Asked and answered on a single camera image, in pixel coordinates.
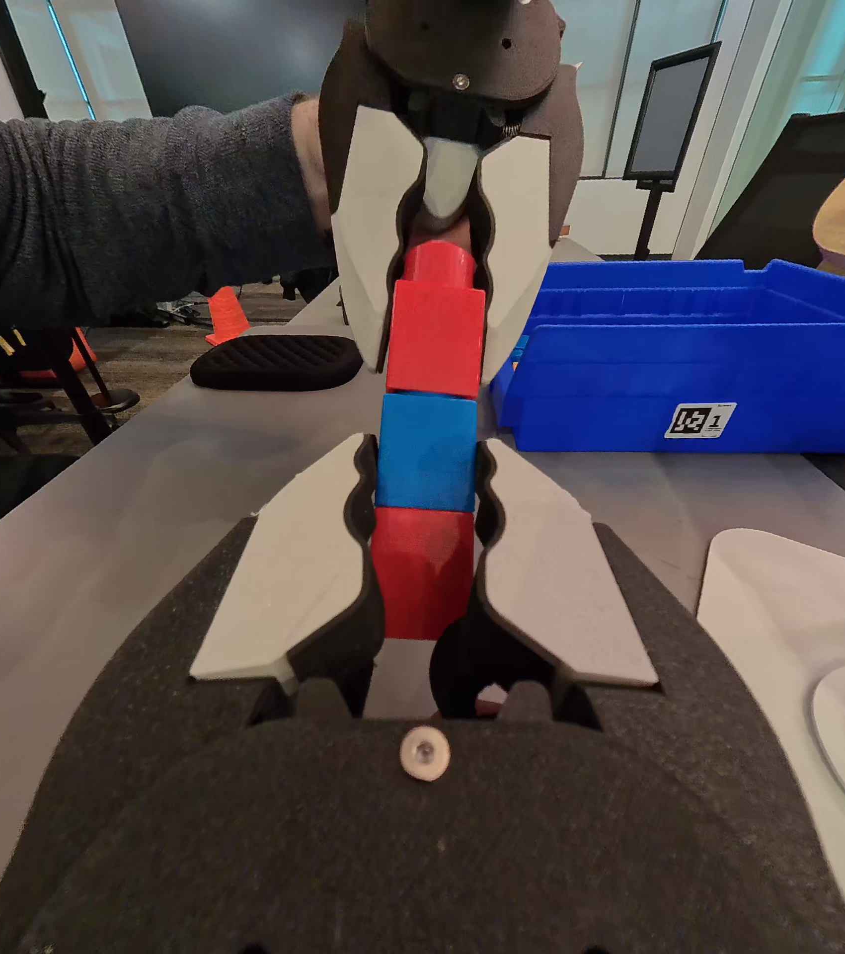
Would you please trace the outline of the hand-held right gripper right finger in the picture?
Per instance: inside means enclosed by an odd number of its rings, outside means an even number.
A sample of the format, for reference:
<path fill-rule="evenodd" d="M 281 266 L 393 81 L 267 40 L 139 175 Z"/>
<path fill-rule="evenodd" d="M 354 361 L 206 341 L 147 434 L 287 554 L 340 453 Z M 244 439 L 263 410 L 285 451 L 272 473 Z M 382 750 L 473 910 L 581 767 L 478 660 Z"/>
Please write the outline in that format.
<path fill-rule="evenodd" d="M 482 550 L 463 620 L 465 705 L 525 679 L 657 686 L 590 513 L 500 440 L 478 444 L 476 471 Z"/>

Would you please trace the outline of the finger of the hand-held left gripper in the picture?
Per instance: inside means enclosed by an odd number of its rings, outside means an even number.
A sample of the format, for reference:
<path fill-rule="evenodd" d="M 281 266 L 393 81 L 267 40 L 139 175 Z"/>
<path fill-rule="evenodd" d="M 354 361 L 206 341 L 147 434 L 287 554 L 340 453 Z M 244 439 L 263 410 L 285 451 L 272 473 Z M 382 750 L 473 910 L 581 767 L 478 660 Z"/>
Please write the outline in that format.
<path fill-rule="evenodd" d="M 551 256 L 549 141 L 517 136 L 478 162 L 477 188 L 489 218 L 482 263 L 490 286 L 480 381 L 487 385 L 524 332 Z"/>
<path fill-rule="evenodd" d="M 420 182 L 425 149 L 393 113 L 358 108 L 333 243 L 342 307 L 364 364 L 384 364 L 391 271 L 402 249 L 400 209 Z"/>

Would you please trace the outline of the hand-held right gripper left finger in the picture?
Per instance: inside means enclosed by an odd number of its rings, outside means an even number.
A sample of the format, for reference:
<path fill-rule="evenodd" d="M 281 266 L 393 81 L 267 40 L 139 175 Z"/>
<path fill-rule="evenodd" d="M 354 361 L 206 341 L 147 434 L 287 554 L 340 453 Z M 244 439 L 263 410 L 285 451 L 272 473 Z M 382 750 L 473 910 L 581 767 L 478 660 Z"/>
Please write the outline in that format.
<path fill-rule="evenodd" d="M 301 471 L 257 514 L 202 645 L 199 681 L 370 673 L 384 603 L 370 542 L 378 443 L 350 437 Z"/>

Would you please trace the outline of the blue plastic bin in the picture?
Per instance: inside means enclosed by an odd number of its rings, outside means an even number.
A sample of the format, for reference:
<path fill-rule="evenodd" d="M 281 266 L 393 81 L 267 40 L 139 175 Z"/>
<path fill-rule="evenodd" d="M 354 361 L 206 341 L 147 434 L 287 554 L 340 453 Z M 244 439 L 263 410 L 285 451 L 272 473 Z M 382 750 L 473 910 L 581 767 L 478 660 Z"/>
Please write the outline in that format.
<path fill-rule="evenodd" d="M 522 451 L 845 454 L 845 278 L 553 263 L 490 393 Z"/>

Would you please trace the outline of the person's left forearm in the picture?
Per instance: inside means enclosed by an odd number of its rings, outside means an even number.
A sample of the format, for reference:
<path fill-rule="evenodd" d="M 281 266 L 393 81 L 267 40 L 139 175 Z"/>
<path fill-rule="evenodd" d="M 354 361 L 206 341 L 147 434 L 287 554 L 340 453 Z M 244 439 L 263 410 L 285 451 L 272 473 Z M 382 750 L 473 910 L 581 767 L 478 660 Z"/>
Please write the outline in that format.
<path fill-rule="evenodd" d="M 0 120 L 0 329 L 103 325 L 146 303 L 329 264 L 295 92 L 235 113 Z"/>

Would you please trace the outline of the grey desk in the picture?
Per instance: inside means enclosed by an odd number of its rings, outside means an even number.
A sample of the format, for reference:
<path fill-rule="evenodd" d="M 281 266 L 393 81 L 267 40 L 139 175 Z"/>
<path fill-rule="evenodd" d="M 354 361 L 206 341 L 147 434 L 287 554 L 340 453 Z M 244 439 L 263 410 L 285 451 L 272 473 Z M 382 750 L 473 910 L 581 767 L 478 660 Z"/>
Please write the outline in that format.
<path fill-rule="evenodd" d="M 381 376 L 302 395 L 183 379 L 0 521 L 0 876 L 60 736 L 126 636 L 235 525 L 342 439 Z M 802 456 L 530 453 L 688 609 L 720 531 L 845 557 L 845 490 Z"/>

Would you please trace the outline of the person's left hand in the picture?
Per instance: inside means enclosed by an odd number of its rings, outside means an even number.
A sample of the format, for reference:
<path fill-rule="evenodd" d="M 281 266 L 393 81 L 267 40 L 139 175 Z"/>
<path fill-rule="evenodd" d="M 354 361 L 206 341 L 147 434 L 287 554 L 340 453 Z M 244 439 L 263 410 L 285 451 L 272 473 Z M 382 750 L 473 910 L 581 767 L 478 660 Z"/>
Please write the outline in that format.
<path fill-rule="evenodd" d="M 319 134 L 317 97 L 309 96 L 294 102 L 291 133 L 312 219 L 321 238 L 325 238 L 332 231 L 332 214 Z"/>

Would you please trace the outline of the black ribbed wrist rest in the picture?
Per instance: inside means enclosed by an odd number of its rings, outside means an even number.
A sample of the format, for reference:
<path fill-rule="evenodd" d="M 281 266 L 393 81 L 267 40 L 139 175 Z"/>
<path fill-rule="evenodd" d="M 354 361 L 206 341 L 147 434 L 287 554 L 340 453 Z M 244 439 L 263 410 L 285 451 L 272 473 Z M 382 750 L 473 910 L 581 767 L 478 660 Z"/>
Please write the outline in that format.
<path fill-rule="evenodd" d="M 356 344 L 343 337 L 246 336 L 197 358 L 190 379 L 199 388 L 218 391 L 311 392 L 343 386 L 363 364 Z"/>

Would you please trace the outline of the small monitor on stand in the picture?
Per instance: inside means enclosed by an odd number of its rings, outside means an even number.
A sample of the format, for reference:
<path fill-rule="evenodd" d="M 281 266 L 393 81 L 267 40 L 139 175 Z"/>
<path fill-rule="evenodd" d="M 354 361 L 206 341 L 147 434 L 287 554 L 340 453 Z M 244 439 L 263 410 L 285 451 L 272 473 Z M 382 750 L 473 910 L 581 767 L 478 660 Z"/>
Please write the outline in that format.
<path fill-rule="evenodd" d="M 662 197 L 675 190 L 721 42 L 652 61 L 622 179 L 648 196 L 633 258 L 649 258 Z"/>

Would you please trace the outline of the large dark display screen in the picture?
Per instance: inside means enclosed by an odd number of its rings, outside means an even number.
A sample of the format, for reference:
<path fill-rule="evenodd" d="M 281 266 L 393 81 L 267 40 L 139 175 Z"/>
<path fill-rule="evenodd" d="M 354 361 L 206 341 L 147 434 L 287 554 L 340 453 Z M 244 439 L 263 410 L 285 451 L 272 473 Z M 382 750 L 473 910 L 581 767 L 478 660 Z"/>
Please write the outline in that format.
<path fill-rule="evenodd" d="M 318 93 L 364 1 L 117 1 L 153 115 Z"/>

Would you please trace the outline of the white document stand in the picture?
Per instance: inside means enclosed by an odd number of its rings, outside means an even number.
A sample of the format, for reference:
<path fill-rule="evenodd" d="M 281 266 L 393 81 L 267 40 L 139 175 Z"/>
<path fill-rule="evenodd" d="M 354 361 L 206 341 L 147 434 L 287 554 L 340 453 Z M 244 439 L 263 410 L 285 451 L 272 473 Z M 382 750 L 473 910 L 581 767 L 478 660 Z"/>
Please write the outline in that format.
<path fill-rule="evenodd" d="M 810 718 L 815 686 L 845 665 L 845 544 L 721 531 L 708 548 L 697 616 L 777 735 L 845 900 L 845 792 Z"/>

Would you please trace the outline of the black panel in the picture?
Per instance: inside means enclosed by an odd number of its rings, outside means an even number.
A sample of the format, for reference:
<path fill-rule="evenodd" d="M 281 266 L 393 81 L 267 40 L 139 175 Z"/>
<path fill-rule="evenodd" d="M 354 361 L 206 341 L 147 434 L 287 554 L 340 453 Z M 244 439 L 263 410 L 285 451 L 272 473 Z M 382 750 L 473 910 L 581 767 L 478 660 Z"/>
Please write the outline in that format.
<path fill-rule="evenodd" d="M 817 267 L 813 222 L 845 179 L 845 113 L 797 113 L 695 259 L 739 259 L 763 269 L 782 259 Z"/>

